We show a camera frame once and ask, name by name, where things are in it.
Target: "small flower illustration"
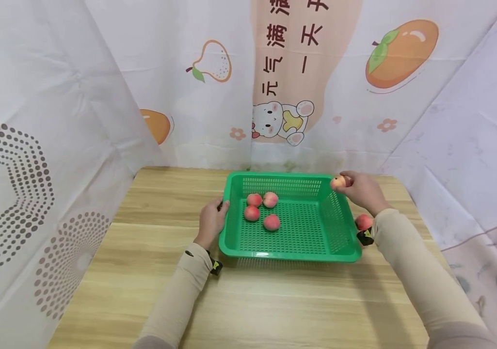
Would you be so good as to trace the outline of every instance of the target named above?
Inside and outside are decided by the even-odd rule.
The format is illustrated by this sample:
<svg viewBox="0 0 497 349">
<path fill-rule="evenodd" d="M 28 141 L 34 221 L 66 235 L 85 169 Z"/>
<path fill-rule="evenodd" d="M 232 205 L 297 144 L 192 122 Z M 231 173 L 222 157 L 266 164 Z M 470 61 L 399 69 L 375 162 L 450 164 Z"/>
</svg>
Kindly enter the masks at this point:
<svg viewBox="0 0 497 349">
<path fill-rule="evenodd" d="M 233 127 L 233 128 L 231 128 L 231 133 L 229 133 L 229 136 L 231 136 L 231 138 L 236 139 L 237 141 L 240 141 L 241 139 L 243 139 L 247 135 L 245 135 L 242 128 L 234 128 Z"/>
<path fill-rule="evenodd" d="M 396 128 L 397 122 L 398 122 L 397 120 L 384 119 L 384 121 L 382 121 L 381 124 L 378 124 L 378 126 L 376 126 L 376 128 L 381 129 L 382 132 L 388 132 L 389 130 Z"/>
</svg>

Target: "green leaf illustration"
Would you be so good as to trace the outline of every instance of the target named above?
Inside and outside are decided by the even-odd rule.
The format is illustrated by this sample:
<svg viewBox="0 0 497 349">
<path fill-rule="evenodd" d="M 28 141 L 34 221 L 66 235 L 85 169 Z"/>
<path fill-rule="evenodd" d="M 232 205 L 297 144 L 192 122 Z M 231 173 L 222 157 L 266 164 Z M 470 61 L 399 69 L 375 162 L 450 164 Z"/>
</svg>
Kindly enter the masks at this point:
<svg viewBox="0 0 497 349">
<path fill-rule="evenodd" d="M 206 82 L 204 74 L 202 74 L 200 70 L 197 70 L 195 66 L 192 67 L 192 75 L 196 78 L 196 80 L 200 80 L 204 83 Z"/>
<path fill-rule="evenodd" d="M 398 29 L 395 29 L 395 30 L 392 30 L 391 32 L 386 33 L 386 35 L 382 38 L 382 41 L 380 41 L 380 43 L 381 44 L 391 43 L 392 41 L 394 41 L 396 36 L 398 36 L 399 32 L 400 31 Z"/>
<path fill-rule="evenodd" d="M 372 73 L 378 66 L 384 62 L 388 54 L 388 44 L 378 44 L 369 58 L 369 74 Z"/>
</svg>

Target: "beige sleeve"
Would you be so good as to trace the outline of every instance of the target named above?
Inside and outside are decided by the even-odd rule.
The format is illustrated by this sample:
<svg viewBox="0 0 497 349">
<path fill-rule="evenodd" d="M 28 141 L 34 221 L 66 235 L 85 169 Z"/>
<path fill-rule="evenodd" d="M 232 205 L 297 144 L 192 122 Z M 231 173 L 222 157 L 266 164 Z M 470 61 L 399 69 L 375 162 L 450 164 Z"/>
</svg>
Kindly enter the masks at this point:
<svg viewBox="0 0 497 349">
<path fill-rule="evenodd" d="M 497 343 L 485 327 L 449 322 L 431 333 L 427 349 L 497 349 Z"/>
<path fill-rule="evenodd" d="M 203 247 L 193 243 L 186 249 L 133 348 L 178 348 L 211 267 L 211 259 Z"/>
<path fill-rule="evenodd" d="M 383 210 L 374 219 L 373 238 L 392 266 L 431 337 L 450 322 L 486 329 L 457 282 L 426 249 L 421 236 L 398 210 Z"/>
</svg>

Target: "right hand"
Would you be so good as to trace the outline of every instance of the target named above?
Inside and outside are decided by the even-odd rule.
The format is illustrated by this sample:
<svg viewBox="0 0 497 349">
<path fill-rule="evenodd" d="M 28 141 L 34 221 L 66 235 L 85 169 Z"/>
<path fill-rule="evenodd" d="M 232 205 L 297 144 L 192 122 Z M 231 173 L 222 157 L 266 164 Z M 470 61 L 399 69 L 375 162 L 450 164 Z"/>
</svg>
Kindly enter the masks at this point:
<svg viewBox="0 0 497 349">
<path fill-rule="evenodd" d="M 336 191 L 347 196 L 355 205 L 369 211 L 373 217 L 376 217 L 382 210 L 391 208 L 384 198 L 380 185 L 373 177 L 355 171 L 343 171 L 339 174 L 351 178 L 352 185 L 337 187 Z"/>
</svg>

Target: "sleeve cuff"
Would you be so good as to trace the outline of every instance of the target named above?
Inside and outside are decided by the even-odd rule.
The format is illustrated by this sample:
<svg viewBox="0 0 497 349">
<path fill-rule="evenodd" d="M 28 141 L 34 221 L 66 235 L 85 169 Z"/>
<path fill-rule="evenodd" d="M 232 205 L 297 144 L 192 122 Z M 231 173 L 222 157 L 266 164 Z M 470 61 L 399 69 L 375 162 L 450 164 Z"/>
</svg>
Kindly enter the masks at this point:
<svg viewBox="0 0 497 349">
<path fill-rule="evenodd" d="M 204 247 L 194 242 L 182 254 L 178 266 L 189 271 L 192 275 L 205 275 L 206 278 L 212 269 L 208 252 L 204 250 Z"/>
<path fill-rule="evenodd" d="M 372 238 L 376 238 L 379 226 L 382 225 L 382 221 L 384 221 L 386 217 L 391 216 L 391 214 L 398 214 L 399 212 L 400 211 L 396 210 L 395 208 L 385 208 L 381 210 L 380 213 L 378 213 L 376 217 L 374 217 L 372 232 L 370 233 L 372 235 Z"/>
</svg>

